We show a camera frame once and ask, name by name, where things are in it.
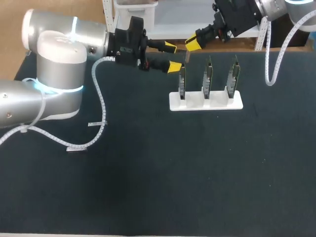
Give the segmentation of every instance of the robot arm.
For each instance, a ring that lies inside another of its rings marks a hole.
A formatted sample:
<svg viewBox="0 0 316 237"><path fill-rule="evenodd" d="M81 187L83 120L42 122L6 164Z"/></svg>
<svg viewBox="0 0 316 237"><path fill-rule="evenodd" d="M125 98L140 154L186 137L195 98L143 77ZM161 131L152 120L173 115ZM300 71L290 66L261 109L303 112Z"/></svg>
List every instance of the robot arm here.
<svg viewBox="0 0 316 237"><path fill-rule="evenodd" d="M295 24L315 9L316 2L313 0L215 0L213 25L198 29L186 40L186 47L188 51L202 49L216 37L227 42L231 35L237 37L256 26L263 17L273 21L289 13ZM308 20L300 30L315 31L316 18Z"/></svg>
<svg viewBox="0 0 316 237"><path fill-rule="evenodd" d="M87 60L111 56L118 64L165 73L182 66L147 58L147 46L169 53L175 53L176 46L148 39L144 21L138 17L131 18L127 30L109 33L100 23L31 9L24 16L22 42L37 55L37 78L0 81L0 127L75 116Z"/></svg>
<svg viewBox="0 0 316 237"><path fill-rule="evenodd" d="M153 59L147 59L147 46L169 53L175 53L177 47L165 41L156 42L148 39L143 18L132 17L129 29L116 29L115 33L110 33L101 23L30 9L24 16L22 26L24 47L37 53L38 38L47 30L61 32L71 40L82 43L87 49L87 58L93 61L101 57L113 56L117 63L139 66L139 69L143 71L155 68L170 73L181 68L180 63L161 61L153 65L151 63Z"/></svg>

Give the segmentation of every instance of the white holder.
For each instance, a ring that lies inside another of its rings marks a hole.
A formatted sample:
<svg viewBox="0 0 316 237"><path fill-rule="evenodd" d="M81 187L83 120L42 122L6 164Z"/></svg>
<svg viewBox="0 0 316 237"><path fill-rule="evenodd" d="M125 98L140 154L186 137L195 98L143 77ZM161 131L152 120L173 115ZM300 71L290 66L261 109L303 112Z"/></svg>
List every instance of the white holder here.
<svg viewBox="0 0 316 237"><path fill-rule="evenodd" d="M171 111L195 110L241 110L243 108L239 91L235 91L234 98L228 97L227 87L224 90L210 91L209 99L204 99L203 87L201 91L186 91L185 100L180 99L180 93L169 94Z"/></svg>

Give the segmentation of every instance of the dark mat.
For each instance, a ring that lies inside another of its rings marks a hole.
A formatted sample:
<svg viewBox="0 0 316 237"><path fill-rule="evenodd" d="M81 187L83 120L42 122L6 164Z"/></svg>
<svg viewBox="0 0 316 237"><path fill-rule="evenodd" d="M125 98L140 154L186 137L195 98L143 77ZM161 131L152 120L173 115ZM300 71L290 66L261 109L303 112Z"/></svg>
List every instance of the dark mat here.
<svg viewBox="0 0 316 237"><path fill-rule="evenodd" d="M233 56L211 54L213 90ZM316 55L286 53L273 87L263 53L237 56L240 111L171 112L177 75L100 65L108 125L97 144L68 154L29 131L0 147L0 232L315 236ZM187 90L200 90L207 57L191 56ZM101 108L90 68L80 113L39 127L73 143L94 137L87 124ZM31 55L16 79L35 76Z"/></svg>

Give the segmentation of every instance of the storage bin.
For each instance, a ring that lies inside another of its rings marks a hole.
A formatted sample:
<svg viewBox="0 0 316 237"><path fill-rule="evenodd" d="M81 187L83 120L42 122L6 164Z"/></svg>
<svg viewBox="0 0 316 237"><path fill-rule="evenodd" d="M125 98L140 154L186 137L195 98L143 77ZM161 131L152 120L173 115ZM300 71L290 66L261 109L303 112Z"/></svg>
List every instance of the storage bin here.
<svg viewBox="0 0 316 237"><path fill-rule="evenodd" d="M155 24L155 8L158 2L150 4L119 4L118 0L114 0L114 6L118 11L121 26L123 30L127 30L129 27L130 18L132 16L141 17L144 19L144 28L147 31L151 31Z"/></svg>

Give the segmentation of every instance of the wooden floor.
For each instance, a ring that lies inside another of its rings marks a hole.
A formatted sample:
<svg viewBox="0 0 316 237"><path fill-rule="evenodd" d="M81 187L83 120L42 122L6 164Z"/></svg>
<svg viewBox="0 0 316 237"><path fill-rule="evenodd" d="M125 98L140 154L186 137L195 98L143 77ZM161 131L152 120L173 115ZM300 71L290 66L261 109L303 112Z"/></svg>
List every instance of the wooden floor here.
<svg viewBox="0 0 316 237"><path fill-rule="evenodd" d="M83 20L105 23L101 0L0 0L0 79L13 79L25 57L21 27L23 16L30 8L62 12ZM175 43L179 49L185 49L182 40ZM215 41L203 51L253 51L254 45L255 39L232 39L225 44ZM299 47L291 50L311 49Z"/></svg>

